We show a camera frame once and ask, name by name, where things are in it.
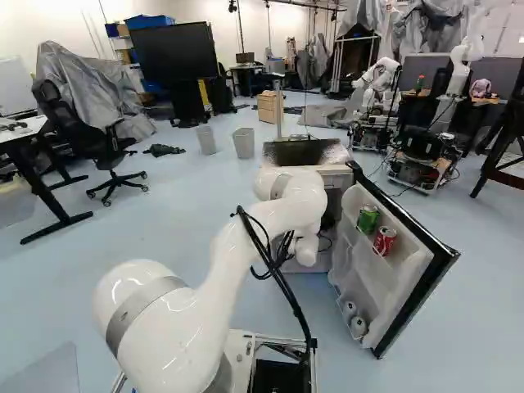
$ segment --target gray cover cloth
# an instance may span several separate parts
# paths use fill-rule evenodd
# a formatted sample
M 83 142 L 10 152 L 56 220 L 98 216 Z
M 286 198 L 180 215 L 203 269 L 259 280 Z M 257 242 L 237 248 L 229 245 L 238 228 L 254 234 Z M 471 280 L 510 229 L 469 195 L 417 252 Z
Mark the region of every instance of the gray cover cloth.
M 324 34 L 318 33 L 305 46 L 305 49 L 296 54 L 297 73 L 302 86 L 310 90 L 317 86 L 318 80 L 328 68 L 328 60 L 331 56 L 326 47 Z
M 119 138 L 141 141 L 156 129 L 145 116 L 131 80 L 120 61 L 77 56 L 58 43 L 38 45 L 36 78 L 50 79 L 83 122 L 104 130 L 116 126 Z
M 308 105 L 298 120 L 300 125 L 347 129 L 355 121 L 353 112 L 360 108 L 364 90 L 357 88 L 351 98 L 341 104 Z
M 398 51 L 401 60 L 409 53 L 450 52 L 466 35 L 473 7 L 468 0 L 411 0 L 406 10 L 387 15 L 386 0 L 356 0 L 346 6 L 337 37 L 360 23 L 382 37 L 381 56 Z

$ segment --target white robot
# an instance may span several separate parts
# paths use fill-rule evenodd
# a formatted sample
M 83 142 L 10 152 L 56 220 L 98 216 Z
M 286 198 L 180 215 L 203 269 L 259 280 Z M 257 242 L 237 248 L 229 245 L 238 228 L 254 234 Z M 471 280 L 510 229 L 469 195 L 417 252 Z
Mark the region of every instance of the white robot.
M 361 95 L 359 89 L 365 89 L 360 108 L 361 112 L 366 113 L 370 108 L 373 108 L 373 104 L 375 103 L 375 93 L 382 93 L 382 103 L 387 107 L 387 110 L 390 108 L 391 100 L 394 100 L 398 107 L 400 95 L 397 94 L 397 97 L 393 97 L 391 83 L 399 66 L 400 63 L 398 61 L 392 60 L 389 57 L 383 57 L 369 68 L 360 79 L 355 80 L 352 83 L 353 87 L 356 89 L 354 93 L 356 97 Z
M 321 176 L 308 169 L 263 168 L 255 193 L 262 202 L 247 213 L 270 240 L 300 230 L 297 259 L 314 264 L 328 204 Z M 264 238 L 261 228 L 253 228 Z M 140 393 L 238 391 L 235 378 L 220 378 L 224 371 L 219 372 L 227 368 L 224 352 L 237 294 L 257 256 L 238 216 L 214 239 L 211 255 L 210 271 L 197 289 L 152 260 L 121 264 L 98 283 L 93 295 L 98 331 Z

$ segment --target red soda can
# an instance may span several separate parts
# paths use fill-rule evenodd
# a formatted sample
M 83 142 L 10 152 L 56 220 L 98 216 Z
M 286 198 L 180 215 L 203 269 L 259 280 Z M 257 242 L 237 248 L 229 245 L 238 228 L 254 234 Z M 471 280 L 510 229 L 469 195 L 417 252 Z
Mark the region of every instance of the red soda can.
M 375 254 L 386 256 L 390 254 L 391 248 L 396 240 L 396 231 L 389 227 L 380 227 L 373 243 Z

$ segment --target open fridge door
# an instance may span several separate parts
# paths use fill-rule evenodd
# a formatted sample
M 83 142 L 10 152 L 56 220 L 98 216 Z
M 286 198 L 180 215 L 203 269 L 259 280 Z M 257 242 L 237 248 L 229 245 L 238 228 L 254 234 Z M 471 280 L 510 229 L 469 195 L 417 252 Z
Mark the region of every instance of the open fridge door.
M 367 325 L 357 337 L 350 327 L 353 338 L 380 359 L 460 254 L 367 179 L 358 164 L 352 161 L 348 165 L 355 183 L 342 197 L 328 278 L 348 327 L 355 316 Z M 370 234 L 358 226 L 364 205 L 376 206 L 379 212 Z M 385 256 L 373 245 L 380 227 L 396 231 L 395 242 Z

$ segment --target light blue floor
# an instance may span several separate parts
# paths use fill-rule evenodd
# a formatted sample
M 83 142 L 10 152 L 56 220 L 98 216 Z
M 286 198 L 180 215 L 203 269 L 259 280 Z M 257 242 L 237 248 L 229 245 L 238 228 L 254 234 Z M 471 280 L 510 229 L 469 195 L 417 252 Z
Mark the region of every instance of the light blue floor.
M 307 98 L 308 103 L 324 100 Z M 288 93 L 287 106 L 303 102 L 303 95 Z M 296 118 L 286 115 L 285 134 L 304 132 Z M 192 286 L 202 281 L 212 237 L 237 204 L 255 202 L 251 186 L 261 143 L 276 134 L 274 126 L 260 123 L 251 108 L 213 118 L 210 125 L 221 149 L 214 156 L 199 154 L 194 129 L 172 129 L 168 123 L 159 124 L 159 133 L 137 150 L 161 142 L 183 147 L 186 154 L 159 159 L 138 154 L 119 165 L 122 174 L 146 170 L 149 193 L 122 188 L 113 206 L 104 208 L 90 201 L 84 190 L 105 181 L 106 174 L 84 162 L 71 172 L 89 174 L 89 179 L 55 195 L 71 214 L 94 210 L 92 219 L 20 246 L 23 236 L 54 220 L 39 201 L 32 218 L 0 230 L 0 380 L 73 341 L 81 391 L 108 392 L 117 366 L 92 323 L 91 295 L 99 278 L 127 259 L 149 258 L 166 264 Z M 255 128 L 255 160 L 236 158 L 230 134 L 240 126 Z M 342 130 L 309 131 L 346 142 Z M 373 153 L 355 157 L 368 174 L 380 162 Z M 351 342 L 325 276 L 290 278 L 318 338 L 320 391 L 482 393 L 522 388 L 524 193 L 488 182 L 472 200 L 468 194 L 481 162 L 477 157 L 463 161 L 461 178 L 435 196 L 409 191 L 397 198 L 463 255 L 385 359 L 377 361 Z M 46 177 L 49 183 L 56 179 Z M 389 193 L 401 190 L 388 183 L 382 171 L 373 179 Z M 262 314 L 267 304 L 272 311 Z M 232 326 L 300 337 L 297 321 L 270 280 L 246 280 Z

